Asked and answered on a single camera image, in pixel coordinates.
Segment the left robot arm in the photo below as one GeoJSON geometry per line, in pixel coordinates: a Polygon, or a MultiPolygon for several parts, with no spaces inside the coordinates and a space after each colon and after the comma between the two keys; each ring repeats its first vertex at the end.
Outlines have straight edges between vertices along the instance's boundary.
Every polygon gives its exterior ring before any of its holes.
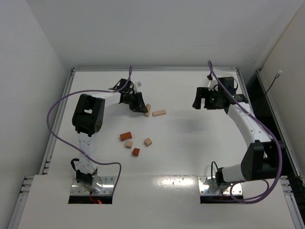
{"type": "Polygon", "coordinates": [[[146,113],[142,93],[138,91],[139,83],[120,79],[109,92],[93,95],[82,93],[77,102],[72,125],[78,134],[80,154],[71,160],[76,173],[76,181],[90,191],[102,188],[102,180],[97,175],[97,164],[93,162],[98,133],[102,128],[104,111],[114,104],[127,104],[133,112],[146,113]]]}

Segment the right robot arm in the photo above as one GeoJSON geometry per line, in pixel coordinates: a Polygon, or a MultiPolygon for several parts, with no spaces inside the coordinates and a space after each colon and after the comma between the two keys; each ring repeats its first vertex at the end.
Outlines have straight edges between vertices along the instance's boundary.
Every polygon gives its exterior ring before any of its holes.
{"type": "Polygon", "coordinates": [[[237,93],[238,83],[234,77],[217,77],[214,72],[210,72],[207,79],[207,87],[196,89],[193,108],[224,110],[236,124],[247,146],[240,164],[217,169],[215,183],[222,185],[279,178],[283,165],[284,143],[278,141],[255,117],[246,96],[237,93]]]}

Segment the light long wood block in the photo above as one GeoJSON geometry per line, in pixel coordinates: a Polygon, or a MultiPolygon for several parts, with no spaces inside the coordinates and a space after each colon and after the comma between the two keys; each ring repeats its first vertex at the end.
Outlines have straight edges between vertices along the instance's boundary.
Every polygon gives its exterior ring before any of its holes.
{"type": "Polygon", "coordinates": [[[150,104],[147,104],[147,105],[146,105],[146,108],[147,108],[147,112],[144,114],[144,116],[149,117],[150,111],[151,111],[151,105],[150,105],[150,104]]]}
{"type": "Polygon", "coordinates": [[[157,116],[161,116],[161,115],[165,115],[165,114],[166,114],[166,110],[165,109],[154,111],[152,113],[153,117],[157,117],[157,116]]]}

